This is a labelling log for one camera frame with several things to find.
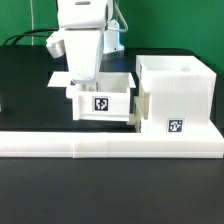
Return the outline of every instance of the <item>black and white sticker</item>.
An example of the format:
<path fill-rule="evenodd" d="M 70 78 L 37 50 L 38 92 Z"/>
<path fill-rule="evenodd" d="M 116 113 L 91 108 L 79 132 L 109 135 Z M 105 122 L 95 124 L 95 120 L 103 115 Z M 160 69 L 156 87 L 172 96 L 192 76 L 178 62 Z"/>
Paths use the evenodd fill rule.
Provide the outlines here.
<path fill-rule="evenodd" d="M 93 112 L 109 113 L 110 97 L 93 97 Z"/>
<path fill-rule="evenodd" d="M 183 132 L 184 119 L 169 119 L 167 131 L 170 133 Z"/>

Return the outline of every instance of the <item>open white box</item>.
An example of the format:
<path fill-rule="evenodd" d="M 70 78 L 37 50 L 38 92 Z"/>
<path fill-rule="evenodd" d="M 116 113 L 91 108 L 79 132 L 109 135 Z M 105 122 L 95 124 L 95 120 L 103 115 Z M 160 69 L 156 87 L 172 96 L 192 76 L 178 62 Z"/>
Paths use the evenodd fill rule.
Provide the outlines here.
<path fill-rule="evenodd" d="M 129 121 L 130 88 L 135 83 L 129 73 L 99 73 L 97 91 L 88 91 L 83 84 L 67 87 L 73 120 Z"/>

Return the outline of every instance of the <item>cable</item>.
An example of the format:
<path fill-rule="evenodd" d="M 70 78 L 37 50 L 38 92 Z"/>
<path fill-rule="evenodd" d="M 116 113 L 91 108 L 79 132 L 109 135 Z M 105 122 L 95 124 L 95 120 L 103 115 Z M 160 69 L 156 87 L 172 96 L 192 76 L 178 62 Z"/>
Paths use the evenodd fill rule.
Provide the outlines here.
<path fill-rule="evenodd" d="M 33 34 L 33 33 L 41 33 L 41 32 L 54 32 L 54 31 L 58 31 L 58 28 L 43 28 L 43 29 L 35 29 L 35 30 L 30 30 L 27 31 L 21 35 L 18 35 L 18 37 L 12 42 L 11 45 L 16 45 L 16 43 L 23 38 L 23 35 L 26 34 Z"/>
<path fill-rule="evenodd" d="M 44 36 L 44 35 L 33 35 L 33 34 L 21 34 L 21 35 L 15 35 L 15 36 L 12 36 L 12 37 L 9 37 L 4 43 L 3 43 L 3 46 L 5 46 L 10 40 L 16 38 L 16 37 L 48 37 L 48 36 Z"/>
<path fill-rule="evenodd" d="M 116 2 L 115 2 L 115 4 L 114 4 L 114 6 L 115 6 L 115 10 L 116 10 L 116 12 L 117 12 L 117 14 L 118 14 L 118 16 L 119 16 L 121 22 L 122 22 L 123 25 L 124 25 L 124 29 L 113 29 L 113 28 L 108 28 L 108 30 L 117 31 L 117 32 L 121 32 L 121 33 L 126 33 L 126 32 L 128 31 L 128 24 L 126 23 L 126 21 L 125 21 L 123 15 L 122 15 L 120 9 L 118 8 Z"/>
<path fill-rule="evenodd" d="M 31 23 L 32 30 L 34 30 L 34 10 L 33 10 L 33 0 L 30 0 L 30 12 L 31 12 Z"/>

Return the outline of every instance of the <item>white robot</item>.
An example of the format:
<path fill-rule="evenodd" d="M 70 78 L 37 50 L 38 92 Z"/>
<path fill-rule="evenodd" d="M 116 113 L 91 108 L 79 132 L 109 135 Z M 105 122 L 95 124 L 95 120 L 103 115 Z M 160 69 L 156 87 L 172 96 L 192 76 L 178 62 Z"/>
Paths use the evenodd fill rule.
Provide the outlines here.
<path fill-rule="evenodd" d="M 113 12 L 124 24 L 120 29 Z M 129 121 L 130 74 L 99 73 L 102 54 L 123 50 L 119 32 L 128 26 L 113 0 L 59 0 L 59 31 L 47 40 L 53 57 L 66 52 L 68 72 L 54 72 L 49 87 L 66 87 L 73 120 Z"/>

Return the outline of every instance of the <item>white box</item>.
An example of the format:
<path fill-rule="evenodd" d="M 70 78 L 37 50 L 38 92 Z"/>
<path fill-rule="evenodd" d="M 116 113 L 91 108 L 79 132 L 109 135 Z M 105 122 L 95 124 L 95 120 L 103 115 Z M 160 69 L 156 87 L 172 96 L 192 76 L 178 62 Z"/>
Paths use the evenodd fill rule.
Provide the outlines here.
<path fill-rule="evenodd" d="M 97 91 L 88 91 L 82 84 L 67 88 L 73 120 L 129 121 L 130 88 L 135 88 L 131 74 L 99 73 L 97 85 Z"/>
<path fill-rule="evenodd" d="M 137 56 L 136 73 L 140 97 L 150 98 L 142 109 L 147 132 L 165 134 L 171 122 L 181 122 L 183 133 L 209 125 L 216 74 L 197 58 Z"/>

